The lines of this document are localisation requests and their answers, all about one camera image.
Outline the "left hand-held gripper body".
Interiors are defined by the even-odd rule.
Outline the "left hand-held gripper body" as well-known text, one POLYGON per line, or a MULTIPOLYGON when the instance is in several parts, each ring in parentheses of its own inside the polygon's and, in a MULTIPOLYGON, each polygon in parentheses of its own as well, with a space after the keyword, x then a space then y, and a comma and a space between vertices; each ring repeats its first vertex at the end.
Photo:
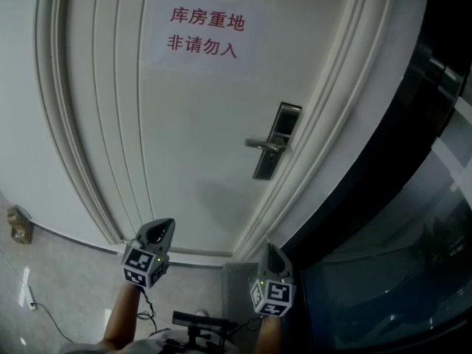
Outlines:
POLYGON ((168 244, 145 245, 132 240, 125 248, 121 266, 124 278, 144 289, 151 289, 169 268, 168 244))

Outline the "person's gray shirt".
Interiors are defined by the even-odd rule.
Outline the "person's gray shirt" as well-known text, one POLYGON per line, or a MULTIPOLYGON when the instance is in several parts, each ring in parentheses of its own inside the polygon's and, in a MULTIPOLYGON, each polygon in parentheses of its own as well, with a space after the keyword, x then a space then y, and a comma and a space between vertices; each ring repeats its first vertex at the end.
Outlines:
POLYGON ((189 335, 184 330, 163 330, 148 339, 127 344, 120 350, 112 350, 104 344, 64 344, 58 354, 241 354, 239 348, 216 333, 209 332, 207 338, 197 337, 196 346, 189 348, 189 335))

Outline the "white power strip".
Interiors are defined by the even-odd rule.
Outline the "white power strip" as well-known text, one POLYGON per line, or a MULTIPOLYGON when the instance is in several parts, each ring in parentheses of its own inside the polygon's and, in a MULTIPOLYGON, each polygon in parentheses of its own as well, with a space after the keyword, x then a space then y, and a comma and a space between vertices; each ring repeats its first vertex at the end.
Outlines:
POLYGON ((18 304, 21 307, 24 307, 26 305, 29 308, 29 310, 36 309, 36 304, 32 297, 30 287, 27 284, 23 284, 21 286, 21 290, 18 297, 18 304))

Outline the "paper sign with red text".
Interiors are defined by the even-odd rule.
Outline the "paper sign with red text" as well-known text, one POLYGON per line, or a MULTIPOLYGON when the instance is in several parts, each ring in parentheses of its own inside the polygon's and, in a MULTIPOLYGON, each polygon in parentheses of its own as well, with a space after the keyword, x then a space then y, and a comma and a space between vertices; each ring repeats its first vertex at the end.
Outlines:
POLYGON ((241 0, 154 0, 145 61, 153 69, 253 72, 272 6, 241 0))

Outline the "black chest-mounted device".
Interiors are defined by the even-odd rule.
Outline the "black chest-mounted device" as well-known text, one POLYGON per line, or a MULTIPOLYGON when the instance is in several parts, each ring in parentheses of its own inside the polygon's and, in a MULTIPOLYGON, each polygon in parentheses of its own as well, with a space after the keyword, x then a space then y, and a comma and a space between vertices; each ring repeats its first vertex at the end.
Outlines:
POLYGON ((185 350, 195 350, 205 354, 223 354, 225 343, 232 337, 237 323, 228 319, 197 316, 179 311, 173 312, 172 323, 187 327, 188 340, 185 350))

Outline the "person's left forearm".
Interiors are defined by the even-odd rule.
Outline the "person's left forearm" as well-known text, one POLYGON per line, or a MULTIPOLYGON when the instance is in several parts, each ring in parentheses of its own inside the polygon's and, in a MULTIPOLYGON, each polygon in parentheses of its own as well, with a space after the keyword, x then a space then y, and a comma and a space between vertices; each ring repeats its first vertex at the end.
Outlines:
POLYGON ((133 284, 127 282, 121 287, 100 342, 101 346, 121 350, 133 342, 140 296, 141 292, 133 284))

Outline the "black framed glass door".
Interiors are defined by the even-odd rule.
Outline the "black framed glass door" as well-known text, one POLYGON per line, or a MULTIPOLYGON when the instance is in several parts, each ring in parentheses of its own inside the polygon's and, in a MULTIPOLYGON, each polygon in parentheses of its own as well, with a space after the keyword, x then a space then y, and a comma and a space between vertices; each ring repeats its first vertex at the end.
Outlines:
POLYGON ((396 0, 284 248, 286 354, 472 354, 472 0, 396 0))

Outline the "person's right forearm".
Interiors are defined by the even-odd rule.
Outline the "person's right forearm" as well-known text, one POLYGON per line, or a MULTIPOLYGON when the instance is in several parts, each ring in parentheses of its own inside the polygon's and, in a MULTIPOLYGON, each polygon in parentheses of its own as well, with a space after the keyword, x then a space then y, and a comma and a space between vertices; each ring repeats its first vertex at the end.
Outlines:
POLYGON ((254 354, 282 354, 282 322, 276 316, 262 319, 254 354))

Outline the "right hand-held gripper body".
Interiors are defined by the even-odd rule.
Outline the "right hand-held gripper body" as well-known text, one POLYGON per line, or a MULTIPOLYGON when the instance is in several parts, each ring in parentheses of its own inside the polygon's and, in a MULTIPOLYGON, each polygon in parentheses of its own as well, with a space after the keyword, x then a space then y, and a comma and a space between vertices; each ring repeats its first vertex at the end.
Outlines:
POLYGON ((284 316, 292 307, 296 286, 292 277, 256 279, 250 287, 254 312, 261 316, 284 316))

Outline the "silver door lock plate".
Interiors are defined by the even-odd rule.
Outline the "silver door lock plate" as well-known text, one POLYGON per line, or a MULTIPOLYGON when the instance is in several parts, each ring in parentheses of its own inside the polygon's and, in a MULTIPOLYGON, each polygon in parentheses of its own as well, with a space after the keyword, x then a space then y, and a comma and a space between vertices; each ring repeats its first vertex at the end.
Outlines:
MULTIPOLYGON (((283 140, 287 146, 287 150, 288 143, 291 139, 301 112, 302 108, 299 106, 289 103, 280 103, 268 138, 264 142, 281 142, 283 140)), ((270 153, 268 151, 261 150, 260 159, 257 163, 252 178, 264 181, 271 180, 285 151, 283 153, 270 153)))

